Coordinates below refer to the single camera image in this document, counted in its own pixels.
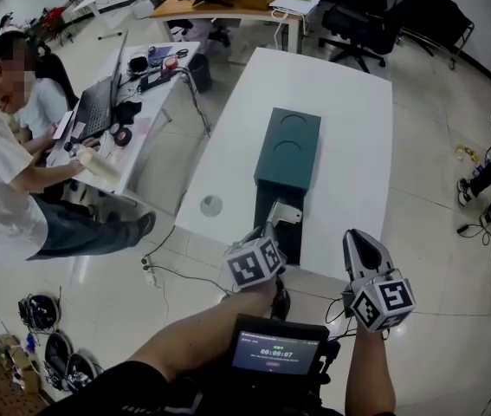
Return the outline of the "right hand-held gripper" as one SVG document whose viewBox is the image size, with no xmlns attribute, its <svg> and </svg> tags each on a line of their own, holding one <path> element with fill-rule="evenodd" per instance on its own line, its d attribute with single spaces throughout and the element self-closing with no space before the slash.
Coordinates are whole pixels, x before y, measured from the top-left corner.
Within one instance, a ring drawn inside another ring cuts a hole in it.
<svg viewBox="0 0 491 416">
<path fill-rule="evenodd" d="M 357 230 L 343 237 L 350 282 L 342 292 L 346 317 L 370 333 L 399 325 L 416 306 L 410 281 L 394 266 L 390 252 L 371 235 Z"/>
</svg>

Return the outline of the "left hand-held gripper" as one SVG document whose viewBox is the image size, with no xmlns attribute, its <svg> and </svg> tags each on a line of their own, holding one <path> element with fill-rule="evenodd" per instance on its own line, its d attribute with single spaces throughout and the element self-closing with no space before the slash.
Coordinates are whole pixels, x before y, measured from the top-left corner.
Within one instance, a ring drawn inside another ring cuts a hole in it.
<svg viewBox="0 0 491 416">
<path fill-rule="evenodd" d="M 298 224 L 302 212 L 281 199 L 275 201 L 268 218 L 226 250 L 226 269 L 238 290 L 271 280 L 286 268 L 287 256 L 275 232 L 280 222 Z"/>
</svg>

